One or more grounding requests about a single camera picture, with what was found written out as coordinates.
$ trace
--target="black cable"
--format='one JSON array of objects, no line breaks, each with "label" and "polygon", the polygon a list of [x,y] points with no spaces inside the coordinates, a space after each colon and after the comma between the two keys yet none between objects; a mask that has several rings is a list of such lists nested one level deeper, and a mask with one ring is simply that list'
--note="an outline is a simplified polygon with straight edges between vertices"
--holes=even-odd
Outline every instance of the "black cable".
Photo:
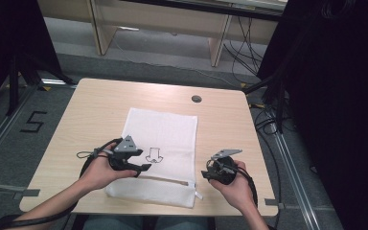
[{"label": "black cable", "polygon": [[232,62],[232,66],[235,63],[235,60],[237,62],[239,62],[244,68],[246,68],[250,73],[252,73],[253,75],[256,76],[256,71],[254,69],[252,69],[252,67],[250,67],[248,64],[246,64],[246,62],[244,62],[244,60],[240,59],[237,55],[234,55],[231,51],[229,51],[229,49],[226,47],[226,45],[224,44],[223,47],[225,47],[226,51],[229,53],[229,55],[234,58],[234,61]]},{"label": "black cable", "polygon": [[252,194],[253,194],[253,202],[255,202],[256,206],[258,206],[258,193],[256,191],[256,185],[255,182],[253,181],[252,176],[249,175],[249,173],[247,173],[246,170],[242,169],[239,170],[237,168],[228,166],[228,165],[223,165],[224,168],[227,168],[229,170],[232,170],[234,172],[240,173],[244,178],[246,178],[250,189],[252,190]]},{"label": "black cable", "polygon": [[[229,41],[229,44],[231,45],[231,48],[234,50],[234,51],[236,51],[236,49],[235,49],[235,47],[233,46],[233,44],[232,44],[232,41],[230,40]],[[242,54],[242,53],[240,53],[240,55],[241,56],[243,56],[243,57],[245,57],[245,58],[253,58],[253,57],[251,57],[251,56],[248,56],[248,55],[245,55],[245,54]]]},{"label": "black cable", "polygon": [[[274,167],[276,169],[276,175],[277,175],[277,187],[279,189],[278,191],[278,200],[279,200],[279,204],[282,203],[282,182],[281,182],[281,177],[280,177],[280,170],[279,170],[279,166],[277,164],[277,160],[276,157],[274,156],[274,152],[271,149],[271,146],[269,145],[269,143],[267,142],[267,140],[265,139],[265,137],[263,136],[263,134],[256,129],[256,132],[262,137],[262,139],[264,140],[265,144],[268,147],[268,150],[270,152],[271,158],[273,159],[274,162]],[[274,222],[274,228],[277,228],[277,225],[279,224],[279,220],[280,220],[280,209],[279,209],[279,213],[277,214],[276,220]]]},{"label": "black cable", "polygon": [[[78,152],[77,153],[78,158],[86,158],[87,157],[87,160],[85,161],[85,163],[82,166],[82,169],[80,171],[80,177],[83,175],[85,170],[88,168],[88,166],[91,164],[91,162],[95,158],[97,158],[97,157],[107,158],[107,156],[98,155],[98,153],[100,153],[102,150],[104,150],[105,147],[107,147],[108,145],[110,145],[112,143],[118,143],[121,140],[122,140],[122,138],[113,139],[113,140],[107,142],[106,144],[104,144],[103,146],[101,146],[97,149],[94,149],[94,151],[92,151],[92,152],[89,152],[89,151],[80,151],[80,152]],[[87,155],[87,156],[80,157],[81,153],[90,153],[90,154]],[[31,226],[31,225],[38,225],[38,224],[52,222],[54,220],[61,219],[61,218],[66,217],[67,215],[69,215],[74,210],[74,208],[77,206],[77,204],[78,204],[78,202],[74,203],[69,208],[65,209],[64,211],[62,211],[58,214],[54,214],[54,215],[51,215],[49,217],[44,217],[44,218],[14,220],[14,219],[18,218],[19,216],[3,217],[3,218],[0,218],[0,229],[17,228],[17,227],[24,227],[24,226]]]},{"label": "black cable", "polygon": [[356,0],[328,0],[321,9],[321,14],[327,19],[348,17],[355,6]]},{"label": "black cable", "polygon": [[[257,124],[258,123],[258,119],[259,117],[262,115],[263,112],[265,112],[266,109],[262,109],[262,111],[258,114],[258,116],[256,116],[254,123]],[[255,129],[256,132],[258,133],[258,135],[260,135],[265,143],[265,145],[268,147],[268,150],[270,152],[270,156],[273,159],[274,162],[274,167],[276,169],[276,176],[277,176],[277,187],[278,187],[278,203],[282,203],[282,180],[280,177],[280,170],[279,170],[279,165],[277,163],[276,157],[274,156],[274,151],[271,148],[271,146],[269,145],[268,141],[265,139],[264,135],[260,132],[260,129],[255,125]],[[279,209],[279,213],[277,214],[275,223],[274,223],[274,228],[277,228],[278,224],[279,224],[279,220],[280,220],[280,209]]]},{"label": "black cable", "polygon": [[265,125],[265,123],[267,123],[267,122],[269,122],[269,124],[272,124],[275,121],[272,118],[268,118],[268,119],[266,119],[266,120],[264,120],[262,122],[259,122],[259,123],[255,124],[255,127],[256,128],[262,128]]},{"label": "black cable", "polygon": [[263,132],[264,132],[264,134],[265,135],[273,135],[273,134],[275,134],[275,133],[277,133],[277,131],[278,131],[278,128],[277,128],[277,126],[275,126],[275,128],[274,128],[274,130],[273,131],[266,131],[266,127],[268,126],[268,125],[272,125],[272,124],[276,124],[276,121],[269,121],[269,122],[267,122],[267,123],[265,123],[261,128],[263,128]]},{"label": "black cable", "polygon": [[253,55],[253,48],[252,48],[252,46],[251,46],[251,44],[250,44],[250,34],[251,34],[251,32],[250,32],[250,27],[251,27],[251,25],[252,25],[252,19],[251,18],[249,18],[249,24],[248,24],[248,30],[247,30],[247,33],[245,34],[244,33],[244,29],[243,29],[243,26],[242,26],[242,23],[241,23],[241,18],[240,17],[238,17],[238,21],[239,21],[239,24],[240,24],[240,26],[241,26],[241,33],[243,34],[243,42],[246,42],[246,45],[247,45],[247,47],[249,48],[249,52],[250,52],[250,55],[252,56],[252,62],[253,62],[253,64],[254,64],[254,67],[255,67],[255,69],[256,69],[256,72],[259,72],[259,65],[257,64],[257,62],[256,62],[256,59],[255,59],[255,57],[254,57],[254,55]]}]

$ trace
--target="hand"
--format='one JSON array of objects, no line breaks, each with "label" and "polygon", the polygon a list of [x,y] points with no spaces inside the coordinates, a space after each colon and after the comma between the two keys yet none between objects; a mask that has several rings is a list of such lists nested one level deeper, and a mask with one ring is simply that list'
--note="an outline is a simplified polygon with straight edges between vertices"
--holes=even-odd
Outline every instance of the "hand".
[{"label": "hand", "polygon": [[[242,161],[234,161],[239,167],[246,170],[246,166]],[[255,205],[253,202],[252,191],[250,190],[247,179],[243,175],[237,173],[235,180],[229,185],[221,184],[217,180],[210,180],[211,185],[220,191],[228,203],[240,210],[241,212],[250,205]]]},{"label": "hand", "polygon": [[[116,144],[113,143],[107,146],[106,149],[111,150],[115,145]],[[102,157],[106,156],[106,153],[101,152],[99,155],[101,156],[91,162],[85,173],[79,179],[79,182],[82,182],[89,191],[102,189],[116,179],[133,177],[137,174],[136,171],[131,170],[114,171],[109,166],[108,159],[106,157]]]}]

